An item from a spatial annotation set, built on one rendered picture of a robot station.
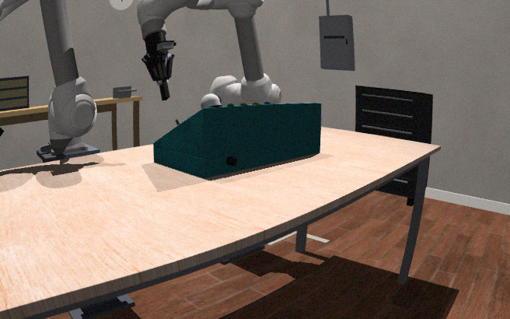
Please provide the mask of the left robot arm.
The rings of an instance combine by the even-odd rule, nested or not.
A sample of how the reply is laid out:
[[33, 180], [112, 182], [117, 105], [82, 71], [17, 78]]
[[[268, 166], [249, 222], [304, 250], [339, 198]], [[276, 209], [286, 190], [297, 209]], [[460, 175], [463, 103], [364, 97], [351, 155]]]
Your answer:
[[[193, 2], [193, 3], [192, 3]], [[281, 103], [281, 91], [264, 74], [254, 15], [264, 0], [138, 0], [137, 14], [142, 38], [154, 32], [166, 35], [164, 20], [177, 9], [228, 9], [235, 20], [244, 77], [241, 83], [231, 76], [217, 77], [211, 85], [210, 94], [221, 97], [221, 105], [241, 103], [252, 105]]]

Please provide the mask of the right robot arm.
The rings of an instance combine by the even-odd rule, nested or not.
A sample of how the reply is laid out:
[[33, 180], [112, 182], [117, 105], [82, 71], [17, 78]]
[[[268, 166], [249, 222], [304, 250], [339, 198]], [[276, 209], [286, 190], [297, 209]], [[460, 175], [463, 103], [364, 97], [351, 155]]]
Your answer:
[[[1, 0], [0, 21], [28, 1]], [[40, 0], [40, 7], [56, 85], [48, 102], [50, 142], [40, 151], [55, 156], [87, 150], [81, 136], [96, 121], [96, 104], [87, 82], [79, 78], [66, 1]]]

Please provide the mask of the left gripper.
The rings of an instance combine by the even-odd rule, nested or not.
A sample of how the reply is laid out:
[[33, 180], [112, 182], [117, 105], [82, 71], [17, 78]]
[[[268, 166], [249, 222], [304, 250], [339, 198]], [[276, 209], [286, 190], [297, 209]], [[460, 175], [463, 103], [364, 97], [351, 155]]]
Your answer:
[[[154, 32], [145, 38], [146, 55], [142, 58], [153, 81], [159, 85], [162, 100], [170, 98], [167, 83], [172, 75], [174, 54], [157, 51], [156, 43], [166, 40], [163, 32]], [[167, 58], [166, 58], [167, 57]], [[165, 63], [165, 61], [167, 62]], [[162, 67], [161, 67], [162, 66]]]

